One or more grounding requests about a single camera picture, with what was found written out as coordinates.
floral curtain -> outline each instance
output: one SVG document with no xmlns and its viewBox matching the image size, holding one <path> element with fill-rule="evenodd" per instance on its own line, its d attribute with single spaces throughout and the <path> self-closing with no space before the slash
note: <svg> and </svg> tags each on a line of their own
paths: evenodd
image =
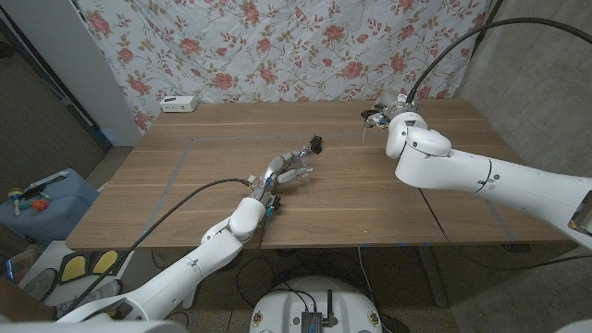
<svg viewBox="0 0 592 333">
<path fill-rule="evenodd" d="M 375 99 L 407 92 L 487 0 L 79 0 L 136 124 L 166 95 L 200 103 Z M 467 40 L 427 77 L 419 98 L 447 98 Z"/>
</svg>

table leg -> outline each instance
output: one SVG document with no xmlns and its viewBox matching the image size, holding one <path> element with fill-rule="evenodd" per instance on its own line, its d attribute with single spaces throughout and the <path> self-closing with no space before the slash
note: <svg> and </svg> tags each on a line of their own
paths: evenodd
<svg viewBox="0 0 592 333">
<path fill-rule="evenodd" d="M 439 307 L 447 307 L 448 299 L 446 297 L 444 285 L 442 284 L 442 280 L 438 272 L 436 257 L 434 257 L 432 248 L 430 246 L 419 246 L 417 247 L 417 251 L 419 253 L 419 259 L 422 262 L 422 266 L 424 267 L 425 274 L 427 275 L 429 288 L 432 290 L 432 294 L 434 295 L 434 302 L 436 302 L 436 305 Z"/>
</svg>

black cable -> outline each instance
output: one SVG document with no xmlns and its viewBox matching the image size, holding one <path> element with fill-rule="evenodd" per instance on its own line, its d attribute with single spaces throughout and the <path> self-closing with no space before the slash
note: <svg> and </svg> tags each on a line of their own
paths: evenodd
<svg viewBox="0 0 592 333">
<path fill-rule="evenodd" d="M 302 291 L 302 290 L 294 290 L 292 288 L 290 288 L 290 289 L 276 288 L 276 289 L 273 289 L 273 290 L 268 291 L 266 294 L 268 294 L 270 292 L 274 292 L 274 291 L 289 291 L 289 292 L 295 293 L 304 302 L 304 309 L 306 310 L 306 312 L 308 312 L 308 306 L 306 305 L 306 302 L 304 301 L 304 298 L 300 295 L 300 294 L 304 294 L 304 295 L 310 297 L 311 300 L 313 300 L 313 312 L 316 312 L 316 301 L 315 301 L 315 298 L 313 296 L 311 296 L 311 294 L 309 294 L 308 292 Z"/>
<path fill-rule="evenodd" d="M 188 250 L 187 252 L 185 252 L 185 254 L 183 254 L 183 255 L 181 256 L 181 258 L 182 258 L 182 257 L 184 257 L 185 255 L 189 254 L 191 251 L 192 251 L 192 250 Z M 159 268 L 159 269 L 165 270 L 165 269 L 167 269 L 167 268 L 169 268 L 169 267 L 170 267 L 170 265 L 159 266 L 159 265 L 156 263 L 156 259 L 154 259 L 154 251 L 150 251 L 150 254 L 152 255 L 152 262 L 154 263 L 154 265 L 156 266 L 156 268 Z"/>
<path fill-rule="evenodd" d="M 122 264 L 128 258 L 130 253 L 132 251 L 134 251 L 138 247 L 138 245 L 140 245 L 140 243 L 142 243 L 167 217 L 169 217 L 171 214 L 173 214 L 174 211 L 176 211 L 179 207 L 181 207 L 182 204 L 185 204 L 188 200 L 190 200 L 191 197 L 193 197 L 195 194 L 199 193 L 202 190 L 205 190 L 205 189 L 212 187 L 214 185 L 222 184 L 225 182 L 231 182 L 231 181 L 236 181 L 236 182 L 242 183 L 245 186 L 251 185 L 251 183 L 249 181 L 244 180 L 244 179 L 221 179 L 221 180 L 212 181 L 209 184 L 205 184 L 202 187 L 200 187 L 199 189 L 191 192 L 183 200 L 181 200 L 179 203 L 175 204 L 175 206 L 173 208 L 171 208 L 168 212 L 166 212 L 166 214 L 164 214 L 156 222 L 154 222 L 154 224 L 152 224 L 152 226 L 146 232 L 144 232 L 143 235 L 141 235 L 109 268 L 107 268 L 106 271 L 103 272 L 103 274 L 101 274 L 101 276 L 99 276 L 89 286 L 89 288 L 87 288 L 77 299 L 75 299 L 72 302 L 72 304 L 68 307 L 68 309 L 66 310 L 64 315 L 66 315 L 69 312 L 71 312 L 72 310 L 74 310 L 76 308 L 76 306 L 78 306 L 78 304 L 80 304 L 80 302 L 89 293 L 91 293 L 91 291 L 93 291 L 94 287 L 96 287 L 111 272 L 111 270 L 114 267 L 117 267 L 118 265 Z"/>
<path fill-rule="evenodd" d="M 239 279 L 240 279 L 240 276 L 241 276 L 242 269 L 244 269 L 244 267 L 246 267 L 247 265 L 249 265 L 250 263 L 252 263 L 252 262 L 253 262 L 253 261 L 255 261 L 255 260 L 262 260 L 262 261 L 266 262 L 266 263 L 267 263 L 267 265 L 269 266 L 269 270 L 271 271 L 271 274 L 274 276 L 274 279 L 276 279 L 276 277 L 277 277 L 277 276 L 276 276 L 276 272 L 274 271 L 274 268 L 273 268 L 273 266 L 271 265 L 271 263 L 269 262 L 269 260 L 267 260 L 266 258 L 264 258 L 264 257 L 261 257 L 261 256 L 254 257 L 253 259 L 251 259 L 251 260 L 249 260 L 248 262 L 246 262 L 246 263 L 245 263 L 245 264 L 244 264 L 244 265 L 243 265 L 243 266 L 242 266 L 242 267 L 239 269 L 239 272 L 237 272 L 237 276 L 236 276 L 236 278 L 235 278 L 235 284 L 236 284 L 236 286 L 237 286 L 237 291 L 239 292 L 239 295 L 240 295 L 240 297 L 242 298 L 242 300 L 243 300 L 243 301 L 245 301 L 247 304 L 249 304 L 249 305 L 250 305 L 250 306 L 251 306 L 253 309 L 254 309 L 254 307 L 255 307 L 255 306 L 254 306 L 254 305 L 253 305 L 253 304 L 252 304 L 252 303 L 251 303 L 249 300 L 247 300 L 247 297 L 246 297 L 246 296 L 245 296 L 245 295 L 242 293 L 242 290 L 241 290 L 241 285 L 240 285 L 240 283 L 239 283 Z M 304 291 L 300 291 L 300 290 L 294 290 L 294 289 L 293 289 L 293 288 L 292 288 L 292 287 L 291 287 L 291 286 L 290 286 L 288 283 L 286 283 L 286 282 L 282 282 L 282 283 L 283 283 L 283 284 L 285 284 L 285 285 L 286 285 L 286 287 L 288 287 L 287 289 L 284 289 L 284 291 L 292 291 L 292 292 L 294 292 L 294 293 L 296 294 L 296 296 L 298 296 L 298 297 L 299 297 L 299 298 L 302 300 L 302 302 L 304 303 L 304 310 L 305 310 L 306 312 L 308 312 L 308 305 L 306 304 L 306 301 L 305 301 L 305 300 L 304 300 L 304 298 L 303 298 L 303 297 L 300 295 L 300 293 L 303 293 L 303 294 L 307 295 L 308 297 L 310 297 L 310 298 L 311 298 L 311 300 L 313 300 L 314 311 L 316 312 L 316 301 L 315 301 L 315 299 L 313 298 L 313 296 L 311 296 L 309 293 L 307 293 L 307 292 L 304 292 Z M 268 294 L 269 292 L 273 292 L 274 290 L 280 290 L 280 289 L 273 289 L 273 290 L 269 290 L 269 291 L 268 291 L 268 292 L 266 292 L 266 293 L 265 293 L 263 296 L 265 296 L 265 295 L 266 295 L 266 294 Z"/>
<path fill-rule="evenodd" d="M 247 265 L 249 265 L 250 263 L 252 263 L 255 260 L 263 260 L 263 261 L 265 261 L 267 263 L 267 265 L 269 265 L 269 269 L 271 270 L 271 275 L 273 275 L 274 278 L 276 277 L 276 272 L 274 272 L 274 268 L 271 265 L 271 263 L 269 262 L 269 260 L 267 260 L 264 257 L 260 257 L 260 256 L 254 257 L 253 259 L 249 260 L 248 262 L 246 262 L 243 266 L 241 266 L 239 268 L 239 271 L 237 272 L 237 276 L 234 279 L 234 283 L 237 286 L 237 291 L 239 292 L 239 295 L 242 298 L 242 300 L 245 301 L 247 304 L 249 304 L 253 309 L 254 309 L 255 306 L 249 300 L 247 300 L 247 297 L 242 293 L 241 285 L 239 283 L 239 279 L 241 277 L 241 272 L 244 269 L 244 267 L 246 267 Z"/>
<path fill-rule="evenodd" d="M 185 314 L 185 313 L 184 313 L 184 312 L 182 312 L 182 311 L 177 311 L 177 312 L 175 312 L 175 313 L 172 313 L 172 314 L 169 314 L 169 315 L 167 315 L 167 316 L 165 317 L 165 320 L 167 320 L 168 318 L 172 317 L 173 315 L 179 315 L 179 314 L 181 314 L 181 315 L 184 315 L 184 316 L 185 316 L 185 319 L 187 320 L 187 324 L 185 324 L 185 328 L 188 328 L 188 327 L 189 327 L 189 315 L 188 315 L 188 314 Z"/>
<path fill-rule="evenodd" d="M 158 268 L 158 269 L 162 269 L 162 270 L 165 270 L 165 269 L 167 269 L 167 267 L 166 267 L 166 266 L 159 266 L 159 265 L 156 263 L 156 259 L 154 259 L 154 251 L 150 251 L 150 255 L 152 256 L 152 262 L 154 263 L 154 265 L 156 266 L 156 268 Z"/>
<path fill-rule="evenodd" d="M 489 11 L 489 15 L 487 16 L 487 20 L 485 21 L 485 24 L 489 24 L 489 23 L 493 22 L 493 18 L 496 17 L 496 14 L 498 14 L 498 10 L 500 10 L 501 3 L 503 3 L 503 0 L 496 1 L 496 3 L 493 5 L 491 10 Z M 471 57 L 473 57 L 475 55 L 475 51 L 477 50 L 477 47 L 479 47 L 479 44 L 481 44 L 481 41 L 483 41 L 484 38 L 485 38 L 485 31 L 479 32 L 479 34 L 477 35 L 477 38 L 475 39 L 475 46 L 473 47 L 473 52 L 471 53 Z"/>
<path fill-rule="evenodd" d="M 306 296 L 310 297 L 311 300 L 313 300 L 313 306 L 314 306 L 314 311 L 316 312 L 316 301 L 313 298 L 313 296 L 311 296 L 309 293 L 304 292 L 304 291 L 298 291 L 298 290 L 294 290 L 292 287 L 290 287 L 290 285 L 284 281 L 284 284 L 286 285 L 286 287 L 288 287 L 289 291 L 293 291 L 296 293 L 296 295 L 298 295 L 298 297 L 300 297 L 300 299 L 304 302 L 304 310 L 306 310 L 306 312 L 308 312 L 308 305 L 306 305 L 306 302 L 304 301 L 304 299 L 302 298 L 302 296 L 299 294 L 299 292 L 305 294 Z"/>
<path fill-rule="evenodd" d="M 456 245 L 454 245 L 454 243 L 452 243 L 452 241 L 448 237 L 448 234 L 446 233 L 446 231 L 444 231 L 444 228 L 440 224 L 440 221 L 438 220 L 438 217 L 434 213 L 434 210 L 432 209 L 429 202 L 427 201 L 426 196 L 424 195 L 424 192 L 421 189 L 419 189 L 419 192 L 422 194 L 422 197 L 424 197 L 424 201 L 427 204 L 427 208 L 429 208 L 429 211 L 432 213 L 432 216 L 434 217 L 434 219 L 436 219 L 436 223 L 438 224 L 438 228 L 442 232 L 442 235 L 444 235 L 444 238 L 446 239 L 448 244 L 452 247 L 452 249 L 454 249 L 454 251 L 456 253 L 460 254 L 462 257 L 464 257 L 465 259 L 467 259 L 468 261 L 470 261 L 474 264 L 481 265 L 485 268 L 491 268 L 491 269 L 500 270 L 500 271 L 513 271 L 513 270 L 524 270 L 524 269 L 538 268 L 538 267 L 542 267 L 542 266 L 546 266 L 546 265 L 554 265 L 554 264 L 568 262 L 568 261 L 572 261 L 572 260 L 576 260 L 576 259 L 584 259 L 584 258 L 592 257 L 592 254 L 574 255 L 571 257 L 567 257 L 567 258 L 551 260 L 551 261 L 545 262 L 545 263 L 539 263 L 539 264 L 534 264 L 534 265 L 524 265 L 524 266 L 517 266 L 517 267 L 498 267 L 498 266 L 493 266 L 493 265 L 489 265 L 489 264 L 484 264 L 474 258 L 471 258 L 467 254 L 465 254 L 464 252 L 459 250 L 456 247 Z"/>
<path fill-rule="evenodd" d="M 419 77 L 419 79 L 417 80 L 417 82 L 415 83 L 415 85 L 413 86 L 413 88 L 409 91 L 409 95 L 407 95 L 407 103 L 411 103 L 413 101 L 413 99 L 415 98 L 415 93 L 417 92 L 417 89 L 419 88 L 419 85 L 422 83 L 422 81 L 426 78 L 427 74 L 429 74 L 430 71 L 432 71 L 432 69 L 434 69 L 434 67 L 454 48 L 456 47 L 456 45 L 462 43 L 465 39 L 473 36 L 474 34 L 481 32 L 481 31 L 486 31 L 488 29 L 491 28 L 495 28 L 495 27 L 500 27 L 500 26 L 504 26 L 504 25 L 508 25 L 508 24 L 517 24 L 517 23 L 536 23 L 536 24 L 542 24 L 542 25 L 546 25 L 546 26 L 550 26 L 553 28 L 557 28 L 559 30 L 563 30 L 566 32 L 571 33 L 572 35 L 579 37 L 581 39 L 583 39 L 584 41 L 591 43 L 592 44 L 592 36 L 590 36 L 589 34 L 576 29 L 570 25 L 567 25 L 565 23 L 561 23 L 558 21 L 554 21 L 552 19 L 546 19 L 546 18 L 509 18 L 509 19 L 503 19 L 503 20 L 499 20 L 496 22 L 492 22 L 489 24 L 484 24 L 483 26 L 479 27 L 479 28 L 475 28 L 472 30 L 469 30 L 467 33 L 465 33 L 463 36 L 459 37 L 459 39 L 457 39 L 456 41 L 454 41 L 454 43 L 452 43 L 449 47 L 446 48 L 446 50 L 444 50 L 436 59 L 434 59 L 434 61 L 432 61 L 432 63 L 427 67 L 426 70 L 424 70 L 424 72 L 422 73 L 422 75 Z"/>
</svg>

cable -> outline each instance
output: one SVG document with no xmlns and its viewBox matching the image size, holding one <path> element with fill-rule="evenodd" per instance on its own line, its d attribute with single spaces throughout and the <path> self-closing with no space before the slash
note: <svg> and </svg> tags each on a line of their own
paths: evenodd
<svg viewBox="0 0 592 333">
<path fill-rule="evenodd" d="M 236 182 L 242 183 L 245 186 L 251 185 L 251 183 L 249 181 L 244 180 L 244 179 L 221 179 L 221 180 L 212 181 L 209 184 L 205 184 L 202 187 L 200 187 L 199 189 L 191 192 L 183 200 L 181 200 L 179 203 L 175 204 L 175 206 L 173 208 L 171 208 L 168 212 L 166 212 L 166 214 L 164 214 L 156 222 L 154 222 L 154 224 L 152 224 L 152 226 L 146 232 L 144 232 L 143 235 L 141 235 L 109 268 L 107 268 L 106 271 L 103 272 L 103 274 L 101 274 L 101 276 L 99 276 L 89 286 L 89 288 L 87 288 L 77 299 L 75 299 L 72 302 L 72 304 L 68 307 L 68 309 L 66 310 L 64 315 L 66 315 L 66 314 L 70 313 L 72 310 L 74 310 L 76 308 L 76 306 L 78 306 L 78 304 L 80 304 L 80 302 L 89 293 L 91 293 L 91 291 L 93 291 L 94 287 L 96 287 L 109 274 L 109 272 L 111 272 L 111 270 L 114 267 L 117 267 L 118 265 L 122 264 L 128 258 L 130 253 L 132 251 L 134 251 L 138 247 L 138 245 L 140 245 L 140 243 L 142 243 L 146 239 L 146 237 L 148 237 L 167 217 L 169 217 L 171 214 L 173 214 L 174 211 L 176 211 L 179 207 L 181 207 L 182 204 L 185 204 L 188 200 L 190 200 L 191 197 L 193 197 L 195 194 L 199 193 L 202 190 L 205 190 L 209 187 L 212 187 L 212 186 L 215 186 L 218 184 L 222 184 L 225 182 L 231 182 L 231 181 L 236 181 Z"/>
<path fill-rule="evenodd" d="M 237 286 L 237 291 L 239 292 L 239 295 L 242 298 L 242 300 L 245 301 L 247 304 L 249 304 L 253 309 L 254 309 L 255 306 L 251 302 L 249 302 L 249 300 L 247 300 L 246 296 L 242 293 L 241 285 L 239 284 L 239 278 L 241 276 L 241 272 L 244 269 L 244 267 L 246 267 L 247 265 L 249 265 L 250 263 L 252 263 L 255 260 L 263 260 L 264 262 L 266 262 L 267 265 L 269 266 L 269 270 L 271 270 L 271 274 L 274 276 L 274 278 L 276 277 L 276 272 L 274 272 L 274 268 L 271 265 L 271 263 L 269 262 L 269 260 L 267 260 L 264 257 L 260 257 L 260 256 L 254 257 L 253 259 L 249 260 L 248 262 L 246 262 L 243 266 L 241 266 L 239 268 L 239 271 L 237 272 L 237 276 L 234 279 L 234 283 Z"/>
<path fill-rule="evenodd" d="M 156 259 L 154 259 L 154 251 L 150 251 L 150 255 L 152 256 L 152 262 L 154 263 L 154 265 L 156 266 L 156 268 L 158 268 L 158 269 L 162 269 L 162 270 L 165 270 L 165 269 L 167 269 L 167 267 L 166 267 L 166 266 L 159 266 L 159 265 L 156 263 Z"/>
<path fill-rule="evenodd" d="M 167 315 L 165 317 L 165 320 L 167 320 L 168 318 L 172 317 L 173 315 L 178 315 L 178 314 L 181 314 L 181 315 L 184 315 L 185 316 L 185 319 L 187 320 L 187 324 L 185 324 L 185 328 L 187 329 L 189 327 L 189 315 L 188 314 L 185 314 L 182 311 L 177 311 L 175 313 L 172 313 L 172 314 Z"/>
<path fill-rule="evenodd" d="M 181 256 L 181 258 L 182 258 L 182 257 L 184 257 L 184 256 L 186 256 L 187 254 L 189 254 L 191 251 L 192 251 L 192 250 L 188 250 L 187 252 L 185 252 L 185 254 L 183 254 L 183 255 Z M 156 266 L 156 268 L 158 268 L 158 269 L 162 269 L 162 270 L 165 270 L 165 269 L 167 269 L 167 268 L 169 268 L 169 267 L 170 267 L 170 265 L 159 266 L 159 265 L 156 263 L 156 259 L 154 258 L 154 251 L 150 251 L 150 255 L 152 256 L 152 262 L 154 263 L 154 265 Z"/>
<path fill-rule="evenodd" d="M 304 302 L 304 310 L 305 310 L 306 312 L 308 312 L 308 306 L 306 305 L 306 301 L 305 301 L 305 300 L 304 300 L 304 298 L 303 298 L 303 297 L 300 295 L 300 294 L 302 293 L 302 294 L 304 294 L 304 295 L 306 295 L 306 296 L 310 297 L 310 299 L 311 299 L 311 300 L 313 300 L 313 312 L 316 312 L 316 301 L 315 301 L 315 298 L 314 298 L 313 296 L 311 296 L 311 294 L 309 294 L 308 292 L 306 292 L 306 291 L 302 291 L 302 290 L 294 290 L 294 289 L 292 289 L 292 288 L 290 288 L 290 289 L 276 288 L 276 289 L 273 289 L 273 290 L 270 290 L 270 291 L 268 291 L 266 294 L 268 294 L 268 293 L 270 293 L 270 292 L 274 292 L 274 291 L 291 291 L 291 292 L 295 293 L 295 294 L 296 294 L 296 295 L 298 295 L 298 297 L 300 297 L 300 299 L 301 299 L 301 300 Z"/>
<path fill-rule="evenodd" d="M 295 292 L 296 294 L 298 294 L 299 292 L 303 293 L 304 295 L 308 296 L 311 298 L 311 300 L 313 300 L 313 310 L 314 312 L 316 312 L 316 301 L 315 298 L 313 298 L 313 296 L 311 296 L 308 292 L 304 292 L 304 291 L 300 291 L 300 290 L 294 290 L 292 287 L 290 287 L 290 285 L 288 284 L 288 282 L 284 281 L 284 284 L 286 285 L 286 287 L 288 287 L 288 289 L 290 291 Z M 304 302 L 304 308 L 308 309 L 308 306 L 306 305 L 306 302 Z"/>
<path fill-rule="evenodd" d="M 370 290 L 370 298 L 372 299 L 372 303 L 374 303 L 374 292 L 372 291 L 370 280 L 368 280 L 366 270 L 364 269 L 364 264 L 362 263 L 362 251 L 360 251 L 360 248 L 358 248 L 358 259 L 360 260 L 360 268 L 362 268 L 362 273 L 364 273 L 364 278 L 366 279 L 366 285 L 368 286 L 368 290 Z"/>
<path fill-rule="evenodd" d="M 253 305 L 253 304 L 252 304 L 252 303 L 251 303 L 249 300 L 247 300 L 247 297 L 246 297 L 246 296 L 245 296 L 245 295 L 242 293 L 241 286 L 240 286 L 240 283 L 239 283 L 239 278 L 240 278 L 240 276 L 241 276 L 242 269 L 244 269 L 244 267 L 246 267 L 247 265 L 249 265 L 250 263 L 252 263 L 252 262 L 253 262 L 253 261 L 255 261 L 255 260 L 262 260 L 262 261 L 266 262 L 266 263 L 267 263 L 267 265 L 269 266 L 269 270 L 271 271 L 271 274 L 274 276 L 274 279 L 277 277 L 277 276 L 276 276 L 276 272 L 274 272 L 274 268 L 273 268 L 273 266 L 271 265 L 271 263 L 269 262 L 269 260 L 267 260 L 266 258 L 264 258 L 264 257 L 261 257 L 261 256 L 254 257 L 253 259 L 249 260 L 247 263 L 245 263 L 245 264 L 244 264 L 244 265 L 243 265 L 243 266 L 242 266 L 242 267 L 239 269 L 239 272 L 237 272 L 237 276 L 236 276 L 236 278 L 235 278 L 235 284 L 236 284 L 236 286 L 237 286 L 237 291 L 239 292 L 239 295 L 240 295 L 240 297 L 242 298 L 242 300 L 243 300 L 243 301 L 245 301 L 247 304 L 249 304 L 249 305 L 250 305 L 250 306 L 251 306 L 253 309 L 254 309 L 254 307 L 255 307 L 255 306 L 254 306 L 254 305 Z M 316 312 L 316 301 L 315 301 L 315 298 L 313 298 L 313 296 L 311 296 L 309 293 L 307 293 L 307 292 L 305 292 L 305 291 L 301 291 L 301 290 L 294 290 L 294 289 L 293 289 L 293 288 L 292 288 L 292 287 L 291 287 L 291 286 L 290 286 L 288 283 L 286 283 L 286 282 L 282 282 L 282 283 L 283 283 L 283 284 L 285 284 L 285 285 L 286 285 L 286 287 L 288 287 L 288 288 L 287 288 L 287 289 L 272 289 L 272 290 L 268 290 L 268 291 L 267 291 L 267 292 L 266 292 L 266 293 L 265 293 L 263 296 L 265 296 L 266 294 L 268 294 L 268 293 L 270 293 L 270 292 L 273 292 L 273 291 L 280 291 L 280 290 L 283 290 L 283 291 L 292 291 L 292 292 L 294 292 L 294 293 L 296 294 L 296 296 L 298 296 L 298 297 L 299 297 L 299 298 L 302 300 L 302 302 L 304 303 L 304 310 L 305 310 L 306 312 L 308 312 L 308 305 L 306 304 L 306 301 L 304 300 L 304 298 L 303 298 L 303 297 L 300 295 L 300 294 L 302 293 L 302 294 L 304 294 L 304 295 L 306 295 L 306 296 L 310 297 L 310 298 L 311 298 L 311 300 L 313 300 L 314 311 Z"/>
<path fill-rule="evenodd" d="M 513 270 L 524 270 L 524 269 L 538 268 L 538 267 L 542 267 L 542 266 L 546 266 L 546 265 L 554 265 L 554 264 L 568 262 L 568 261 L 572 261 L 572 260 L 576 260 L 576 259 L 584 259 L 584 258 L 590 258 L 590 257 L 592 257 L 592 254 L 574 255 L 574 256 L 571 256 L 571 257 L 567 257 L 567 258 L 551 260 L 551 261 L 545 262 L 545 263 L 539 263 L 539 264 L 534 264 L 534 265 L 524 265 L 524 266 L 517 266 L 517 267 L 498 267 L 498 266 L 494 266 L 494 265 L 484 264 L 484 263 L 482 263 L 482 262 L 480 262 L 480 261 L 478 261 L 478 260 L 476 260 L 474 258 L 471 258 L 467 254 L 465 254 L 464 252 L 462 252 L 461 250 L 459 250 L 456 247 L 456 245 L 454 245 L 454 243 L 452 243 L 452 240 L 450 240 L 450 238 L 448 237 L 448 234 L 446 233 L 446 231 L 444 231 L 444 228 L 440 224 L 440 221 L 438 220 L 438 217 L 434 213 L 434 210 L 432 209 L 432 206 L 427 201 L 426 196 L 424 195 L 424 192 L 421 189 L 418 189 L 418 190 L 422 194 L 422 197 L 424 197 L 424 201 L 427 204 L 427 208 L 429 208 L 429 211 L 432 213 L 432 216 L 434 217 L 434 219 L 436 219 L 436 223 L 438 224 L 438 228 L 442 232 L 442 235 L 444 235 L 444 238 L 446 239 L 446 241 L 448 242 L 448 244 L 452 247 L 452 249 L 454 249 L 454 251 L 456 253 L 460 254 L 462 257 L 464 257 L 465 259 L 467 259 L 468 261 L 470 261 L 470 262 L 472 262 L 474 264 L 481 265 L 481 266 L 483 266 L 485 268 L 491 268 L 491 269 L 500 270 L 500 271 L 513 271 Z"/>
<path fill-rule="evenodd" d="M 452 43 L 449 47 L 447 47 L 436 59 L 434 59 L 434 61 L 432 61 L 432 63 L 427 67 L 426 70 L 424 70 L 424 72 L 422 73 L 422 75 L 419 77 L 419 79 L 417 80 L 417 82 L 415 83 L 415 85 L 413 86 L 413 88 L 409 91 L 409 95 L 407 95 L 407 103 L 411 103 L 413 101 L 413 99 L 415 98 L 415 93 L 417 92 L 417 89 L 419 88 L 419 85 L 422 83 L 422 81 L 426 78 L 427 74 L 429 74 L 430 71 L 432 71 L 432 69 L 434 69 L 434 67 L 458 44 L 462 43 L 465 39 L 473 36 L 474 34 L 481 32 L 481 31 L 486 31 L 488 29 L 491 28 L 495 28 L 495 27 L 500 27 L 500 26 L 504 26 L 504 25 L 508 25 L 508 24 L 517 24 L 517 23 L 536 23 L 536 24 L 542 24 L 542 25 L 546 25 L 546 26 L 550 26 L 553 28 L 557 28 L 559 30 L 563 30 L 566 32 L 571 33 L 572 35 L 579 37 L 581 39 L 583 39 L 584 41 L 591 43 L 592 44 L 592 36 L 590 36 L 589 34 L 576 29 L 570 25 L 567 25 L 565 23 L 561 23 L 558 21 L 554 21 L 552 19 L 546 19 L 546 18 L 509 18 L 509 19 L 503 19 L 503 20 L 499 20 L 496 22 L 492 22 L 492 23 L 488 23 L 488 24 L 484 24 L 483 26 L 479 27 L 479 28 L 475 28 L 472 30 L 469 30 L 467 33 L 465 33 L 463 36 L 459 37 L 459 39 L 457 39 L 456 41 L 454 41 L 454 43 Z"/>
<path fill-rule="evenodd" d="M 358 247 L 358 259 L 360 260 L 360 268 L 362 268 L 362 273 L 364 273 L 364 278 L 366 279 L 366 285 L 368 286 L 368 290 L 370 290 L 370 299 L 372 300 L 372 304 L 376 307 L 376 310 L 378 311 L 378 316 L 382 317 L 383 315 L 382 315 L 381 311 L 379 310 L 380 306 L 378 306 L 377 301 L 374 298 L 374 292 L 372 291 L 372 287 L 370 286 L 370 280 L 368 279 L 368 276 L 366 275 L 366 270 L 364 269 L 364 263 L 362 262 L 362 251 L 360 250 L 359 247 Z M 385 323 L 383 323 L 382 319 L 380 320 L 380 325 L 388 333 L 392 333 L 390 331 L 390 329 L 385 325 Z"/>
</svg>

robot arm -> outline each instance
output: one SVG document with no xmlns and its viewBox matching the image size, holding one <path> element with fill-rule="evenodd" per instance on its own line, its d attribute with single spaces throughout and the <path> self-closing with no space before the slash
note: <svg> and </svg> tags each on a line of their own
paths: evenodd
<svg viewBox="0 0 592 333">
<path fill-rule="evenodd" d="M 320 154 L 321 140 L 314 136 L 301 151 L 274 158 L 259 183 L 253 185 L 252 194 L 240 201 L 230 217 L 211 227 L 199 247 L 175 264 L 134 291 L 89 302 L 58 322 L 79 323 L 91 318 L 109 321 L 111 317 L 106 315 L 109 312 L 125 320 L 165 318 L 180 302 L 192 296 L 204 278 L 230 263 L 242 250 L 242 244 L 251 239 L 264 216 L 271 216 L 279 208 L 279 197 L 272 194 L 276 184 L 313 170 L 304 160 L 311 153 Z"/>
<path fill-rule="evenodd" d="M 518 209 L 592 249 L 592 179 L 452 149 L 405 99 L 387 92 L 363 113 L 366 127 L 388 126 L 387 155 L 400 159 L 397 178 L 421 189 L 468 191 Z"/>
</svg>

